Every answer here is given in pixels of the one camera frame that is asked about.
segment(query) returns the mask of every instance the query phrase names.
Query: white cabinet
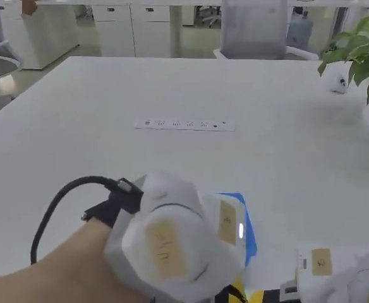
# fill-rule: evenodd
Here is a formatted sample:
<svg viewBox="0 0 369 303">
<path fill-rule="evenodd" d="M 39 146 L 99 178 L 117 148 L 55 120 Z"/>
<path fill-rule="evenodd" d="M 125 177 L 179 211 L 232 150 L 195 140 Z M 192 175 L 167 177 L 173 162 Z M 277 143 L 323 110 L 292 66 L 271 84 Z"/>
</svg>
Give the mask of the white cabinet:
<svg viewBox="0 0 369 303">
<path fill-rule="evenodd" d="M 133 21 L 169 22 L 169 6 L 132 5 L 131 17 Z"/>
<path fill-rule="evenodd" d="M 171 26 L 169 22 L 133 20 L 137 57 L 169 58 L 171 56 Z"/>
<path fill-rule="evenodd" d="M 135 57 L 133 27 L 129 6 L 93 6 L 102 55 Z"/>
<path fill-rule="evenodd" d="M 0 1 L 4 37 L 23 59 L 25 69 L 43 69 L 78 45 L 71 6 L 39 5 L 30 17 L 21 17 L 21 1 Z"/>
<path fill-rule="evenodd" d="M 131 6 L 137 57 L 171 57 L 169 6 Z"/>
<path fill-rule="evenodd" d="M 182 24 L 194 25 L 195 24 L 195 6 L 182 6 Z"/>
</svg>

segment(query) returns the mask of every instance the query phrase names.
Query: white desk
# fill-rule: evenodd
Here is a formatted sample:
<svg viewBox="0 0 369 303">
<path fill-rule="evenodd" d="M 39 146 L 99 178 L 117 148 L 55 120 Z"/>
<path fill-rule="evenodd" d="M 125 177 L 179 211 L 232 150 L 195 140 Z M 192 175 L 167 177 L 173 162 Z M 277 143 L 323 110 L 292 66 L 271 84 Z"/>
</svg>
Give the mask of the white desk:
<svg viewBox="0 0 369 303">
<path fill-rule="evenodd" d="M 0 111 L 0 275 L 29 264 L 50 200 L 90 174 L 135 179 L 162 169 L 204 191 L 243 193 L 258 244 L 253 288 L 292 278 L 299 242 L 369 245 L 366 90 L 328 92 L 317 64 L 67 59 Z M 138 117 L 226 119 L 237 130 L 135 129 Z M 99 186 L 71 192 L 39 258 L 106 196 Z"/>
</svg>

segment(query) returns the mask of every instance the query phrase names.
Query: green plant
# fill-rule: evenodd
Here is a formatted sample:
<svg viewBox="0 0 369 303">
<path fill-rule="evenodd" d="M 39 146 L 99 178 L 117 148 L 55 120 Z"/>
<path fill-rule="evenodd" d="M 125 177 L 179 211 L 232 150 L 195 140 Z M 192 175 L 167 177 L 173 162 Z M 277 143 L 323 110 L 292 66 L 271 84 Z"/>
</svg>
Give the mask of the green plant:
<svg viewBox="0 0 369 303">
<path fill-rule="evenodd" d="M 349 81 L 360 85 L 369 78 L 369 17 L 360 20 L 352 32 L 342 32 L 332 41 L 338 47 L 325 52 L 318 72 L 322 76 L 328 64 L 338 61 L 351 61 Z M 369 86 L 367 88 L 367 105 L 369 104 Z"/>
</svg>

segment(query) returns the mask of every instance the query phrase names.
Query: black cable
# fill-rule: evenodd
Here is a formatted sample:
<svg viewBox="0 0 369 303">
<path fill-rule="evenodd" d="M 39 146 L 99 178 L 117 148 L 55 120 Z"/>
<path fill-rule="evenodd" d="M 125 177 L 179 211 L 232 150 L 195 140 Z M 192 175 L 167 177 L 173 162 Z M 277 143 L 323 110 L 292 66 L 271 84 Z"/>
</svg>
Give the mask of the black cable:
<svg viewBox="0 0 369 303">
<path fill-rule="evenodd" d="M 35 264 L 37 262 L 37 248 L 39 247 L 39 243 L 41 237 L 43 236 L 44 230 L 47 227 L 49 220 L 51 219 L 52 213 L 56 209 L 59 202 L 74 188 L 77 188 L 84 184 L 100 184 L 106 187 L 110 191 L 115 191 L 118 188 L 118 182 L 113 179 L 108 179 L 105 177 L 99 177 L 96 175 L 90 175 L 88 177 L 82 177 L 76 179 L 67 185 L 65 185 L 52 199 L 50 205 L 48 206 L 47 211 L 45 212 L 43 219 L 40 222 L 40 225 L 35 233 L 32 248 L 30 250 L 30 262 L 31 264 Z"/>
<path fill-rule="evenodd" d="M 248 300 L 243 296 L 241 291 L 237 289 L 235 286 L 228 285 L 227 287 L 224 288 L 224 290 L 228 292 L 230 295 L 233 295 L 234 297 L 236 297 L 242 303 L 248 303 Z"/>
</svg>

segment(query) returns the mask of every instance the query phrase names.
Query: blue component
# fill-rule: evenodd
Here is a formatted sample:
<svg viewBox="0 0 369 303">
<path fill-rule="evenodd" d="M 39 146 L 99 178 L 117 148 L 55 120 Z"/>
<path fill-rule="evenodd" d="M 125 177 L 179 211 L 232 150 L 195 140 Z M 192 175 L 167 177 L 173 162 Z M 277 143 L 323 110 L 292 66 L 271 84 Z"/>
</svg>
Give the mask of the blue component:
<svg viewBox="0 0 369 303">
<path fill-rule="evenodd" d="M 240 193 L 220 193 L 225 196 L 230 196 L 238 199 L 242 204 L 245 205 L 245 216 L 246 216 L 246 260 L 245 260 L 245 267 L 248 266 L 250 258 L 256 256 L 258 252 L 258 247 L 256 245 L 255 234 L 253 233 L 252 223 L 250 222 L 250 217 L 248 213 L 248 208 L 245 204 L 245 199 L 243 198 L 242 194 Z"/>
</svg>

